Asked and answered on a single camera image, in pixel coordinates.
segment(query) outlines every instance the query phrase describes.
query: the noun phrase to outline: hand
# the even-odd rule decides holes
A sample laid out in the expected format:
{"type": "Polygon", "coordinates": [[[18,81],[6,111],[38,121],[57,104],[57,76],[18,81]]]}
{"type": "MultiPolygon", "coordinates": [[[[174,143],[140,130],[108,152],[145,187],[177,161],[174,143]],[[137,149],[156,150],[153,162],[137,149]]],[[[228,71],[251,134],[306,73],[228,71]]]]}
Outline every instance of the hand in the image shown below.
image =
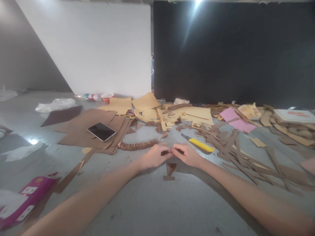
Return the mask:
{"type": "Polygon", "coordinates": [[[173,153],[166,144],[155,144],[146,154],[140,158],[142,169],[158,167],[171,157],[173,157],[173,153]]]}
{"type": "Polygon", "coordinates": [[[174,144],[171,149],[172,153],[181,159],[184,163],[192,167],[200,167],[200,163],[204,159],[201,155],[196,153],[195,150],[192,149],[187,144],[174,144]]]}

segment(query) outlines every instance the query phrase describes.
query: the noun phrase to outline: white backdrop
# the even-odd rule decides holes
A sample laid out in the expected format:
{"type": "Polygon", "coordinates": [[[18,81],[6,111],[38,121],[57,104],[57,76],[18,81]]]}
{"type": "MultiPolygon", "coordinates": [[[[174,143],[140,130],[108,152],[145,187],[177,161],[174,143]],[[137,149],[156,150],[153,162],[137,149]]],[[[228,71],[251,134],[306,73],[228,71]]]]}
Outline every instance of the white backdrop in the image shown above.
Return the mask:
{"type": "Polygon", "coordinates": [[[75,94],[151,90],[149,5],[16,1],[75,94]]]}

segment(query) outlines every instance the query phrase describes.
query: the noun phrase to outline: plastic bottle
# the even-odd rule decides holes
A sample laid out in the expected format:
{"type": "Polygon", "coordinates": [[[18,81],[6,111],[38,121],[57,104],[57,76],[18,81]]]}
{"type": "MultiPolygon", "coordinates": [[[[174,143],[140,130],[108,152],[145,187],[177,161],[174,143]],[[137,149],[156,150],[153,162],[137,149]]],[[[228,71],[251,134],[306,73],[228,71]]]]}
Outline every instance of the plastic bottle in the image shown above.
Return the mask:
{"type": "Polygon", "coordinates": [[[89,101],[100,101],[102,100],[101,95],[97,93],[85,93],[83,95],[76,95],[77,98],[84,98],[89,101]]]}

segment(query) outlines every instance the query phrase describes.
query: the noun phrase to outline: paper cup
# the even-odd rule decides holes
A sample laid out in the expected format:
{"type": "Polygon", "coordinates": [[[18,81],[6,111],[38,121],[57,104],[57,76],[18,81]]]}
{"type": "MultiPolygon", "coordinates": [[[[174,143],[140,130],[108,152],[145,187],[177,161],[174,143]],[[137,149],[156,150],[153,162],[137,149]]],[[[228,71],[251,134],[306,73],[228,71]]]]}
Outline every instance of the paper cup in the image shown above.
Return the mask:
{"type": "Polygon", "coordinates": [[[113,97],[113,93],[104,93],[101,95],[101,98],[104,100],[105,103],[109,104],[109,98],[113,97]]]}

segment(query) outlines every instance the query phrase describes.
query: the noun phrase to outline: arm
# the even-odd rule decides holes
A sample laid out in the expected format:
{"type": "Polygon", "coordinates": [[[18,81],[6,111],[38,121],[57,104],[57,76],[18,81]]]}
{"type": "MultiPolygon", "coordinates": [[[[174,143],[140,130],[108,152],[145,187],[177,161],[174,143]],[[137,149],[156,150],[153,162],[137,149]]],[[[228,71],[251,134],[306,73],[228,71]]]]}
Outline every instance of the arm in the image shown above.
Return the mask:
{"type": "Polygon", "coordinates": [[[159,166],[172,156],[166,145],[154,145],[140,159],[106,174],[95,186],[63,202],[23,236],[79,235],[132,177],[142,170],[159,166]]]}
{"type": "Polygon", "coordinates": [[[197,167],[216,179],[270,233],[312,235],[312,219],[293,205],[204,159],[187,144],[174,144],[172,153],[187,165],[197,167]]]}

